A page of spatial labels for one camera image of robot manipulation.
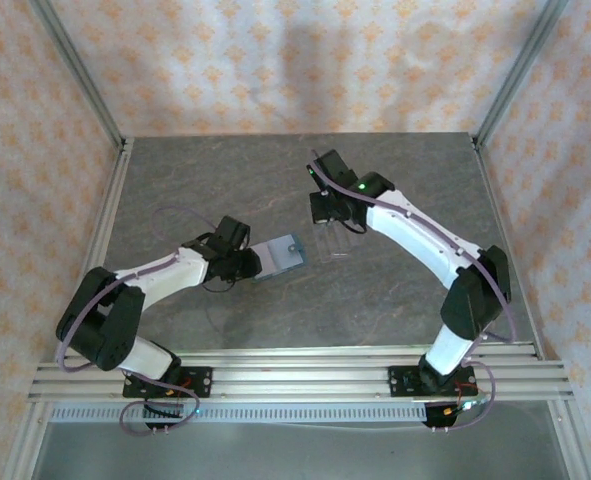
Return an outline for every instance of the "patterned wallpaper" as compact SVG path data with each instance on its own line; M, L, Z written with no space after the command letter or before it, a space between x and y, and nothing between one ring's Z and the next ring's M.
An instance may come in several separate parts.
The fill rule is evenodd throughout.
M591 0L566 7L485 158L591 436Z
M0 0L0 477L115 152L24 0Z
M479 127L544 0L54 0L127 136Z

